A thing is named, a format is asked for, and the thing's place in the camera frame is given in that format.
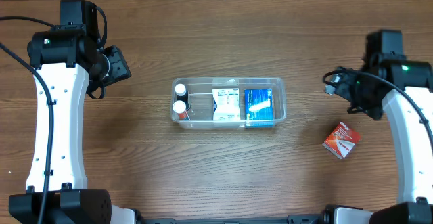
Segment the black bottle white cap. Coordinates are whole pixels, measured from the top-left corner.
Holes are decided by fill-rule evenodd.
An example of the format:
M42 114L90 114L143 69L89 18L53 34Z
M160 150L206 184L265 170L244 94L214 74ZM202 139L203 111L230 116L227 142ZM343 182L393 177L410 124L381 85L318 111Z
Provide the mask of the black bottle white cap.
M175 95L176 95L176 100L180 100L184 102L186 105L186 110L189 110L190 109L189 94L184 84L179 83L175 85Z

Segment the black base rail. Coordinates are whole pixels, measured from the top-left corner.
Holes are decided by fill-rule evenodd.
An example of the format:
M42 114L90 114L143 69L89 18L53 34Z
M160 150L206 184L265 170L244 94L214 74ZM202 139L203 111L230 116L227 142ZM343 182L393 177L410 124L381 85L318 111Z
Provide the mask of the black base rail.
M188 219L176 220L174 218L144 219L140 224L320 224L323 223L320 214L296 214L287 217L255 217L241 219Z

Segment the red white small box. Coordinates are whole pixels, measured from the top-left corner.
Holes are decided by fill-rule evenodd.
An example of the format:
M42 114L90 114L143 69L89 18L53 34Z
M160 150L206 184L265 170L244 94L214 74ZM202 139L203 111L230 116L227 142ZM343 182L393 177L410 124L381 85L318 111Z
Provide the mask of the red white small box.
M322 146L328 149L339 159L344 159L352 149L360 142L361 135L351 129L344 122L339 122L336 128L329 134Z

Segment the blue small box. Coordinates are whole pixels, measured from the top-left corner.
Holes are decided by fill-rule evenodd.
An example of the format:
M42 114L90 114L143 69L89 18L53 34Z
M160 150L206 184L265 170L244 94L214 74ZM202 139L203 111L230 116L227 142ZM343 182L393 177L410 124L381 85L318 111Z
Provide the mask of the blue small box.
M245 89L244 101L247 127L274 125L272 89Z

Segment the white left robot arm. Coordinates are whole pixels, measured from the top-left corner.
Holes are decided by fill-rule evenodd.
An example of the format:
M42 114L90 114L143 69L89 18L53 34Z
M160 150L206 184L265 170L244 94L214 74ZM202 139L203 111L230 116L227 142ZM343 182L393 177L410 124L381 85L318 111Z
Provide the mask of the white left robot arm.
M107 32L103 10L86 0L61 0L60 22L28 43L37 90L37 125L26 191L9 198L21 223L140 223L137 210L114 205L108 191L88 186L83 162L86 97L128 79L131 71Z

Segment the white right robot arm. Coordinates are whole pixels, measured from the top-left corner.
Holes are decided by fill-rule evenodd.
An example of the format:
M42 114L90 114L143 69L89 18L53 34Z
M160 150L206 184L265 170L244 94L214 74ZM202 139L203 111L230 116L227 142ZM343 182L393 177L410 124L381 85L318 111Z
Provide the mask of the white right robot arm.
M397 203L375 212L328 205L317 223L432 222L432 65L409 60L403 35L378 30L366 36L359 70L326 73L325 92L350 102L348 113L364 113L390 124L398 167Z

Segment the orange bottle white cap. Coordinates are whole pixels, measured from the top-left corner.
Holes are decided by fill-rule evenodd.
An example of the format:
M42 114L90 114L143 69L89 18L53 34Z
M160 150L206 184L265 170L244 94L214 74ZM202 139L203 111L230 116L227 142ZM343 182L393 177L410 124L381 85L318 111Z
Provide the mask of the orange bottle white cap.
M187 105L184 101L175 101L172 105L172 109L179 120L190 120L189 114L187 112Z

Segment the clear plastic container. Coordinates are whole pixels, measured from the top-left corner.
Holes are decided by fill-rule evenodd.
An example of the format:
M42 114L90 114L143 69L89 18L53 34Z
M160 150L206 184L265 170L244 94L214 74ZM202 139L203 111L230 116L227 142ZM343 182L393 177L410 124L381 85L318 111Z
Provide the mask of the clear plastic container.
M177 78L171 118L185 129L273 127L287 115L281 78Z

